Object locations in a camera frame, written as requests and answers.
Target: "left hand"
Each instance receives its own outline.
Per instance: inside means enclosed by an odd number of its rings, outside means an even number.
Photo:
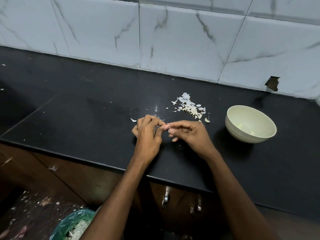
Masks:
[[[160,127],[154,133],[154,128],[158,125]],[[137,137],[133,154],[135,160],[149,165],[159,152],[165,126],[165,122],[152,115],[147,114],[144,118],[138,119],[137,125],[131,131]]]

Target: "hand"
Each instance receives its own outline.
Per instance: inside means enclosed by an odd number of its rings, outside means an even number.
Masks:
[[[165,127],[169,137],[175,137],[173,142],[179,138],[184,140],[198,155],[207,159],[218,151],[214,147],[205,126],[200,121],[177,121],[168,123]]]
[[[158,125],[160,127],[154,133],[154,128]],[[137,125],[132,129],[132,133],[137,137],[133,159],[150,164],[159,152],[165,126],[165,122],[152,115],[147,114],[144,118],[138,119]]]

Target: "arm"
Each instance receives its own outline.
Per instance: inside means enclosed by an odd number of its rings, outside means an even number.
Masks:
[[[178,121],[165,127],[173,142],[183,139],[209,165],[235,239],[278,239],[243,190],[201,122]]]
[[[154,134],[154,127],[160,125]],[[137,137],[134,155],[117,186],[94,217],[80,240],[120,239],[139,182],[153,158],[158,154],[166,124],[146,115],[138,120],[132,133]]]

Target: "hole in wall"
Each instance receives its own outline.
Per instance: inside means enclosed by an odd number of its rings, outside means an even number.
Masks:
[[[278,84],[279,84],[279,79],[280,77],[278,76],[270,76],[270,78],[266,82],[266,86],[270,88],[272,91],[277,92],[278,91]]]

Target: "backsplash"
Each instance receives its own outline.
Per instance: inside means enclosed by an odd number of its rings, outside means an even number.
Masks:
[[[319,7],[320,0],[0,0],[0,45],[316,99]],[[270,77],[278,82],[272,90]]]

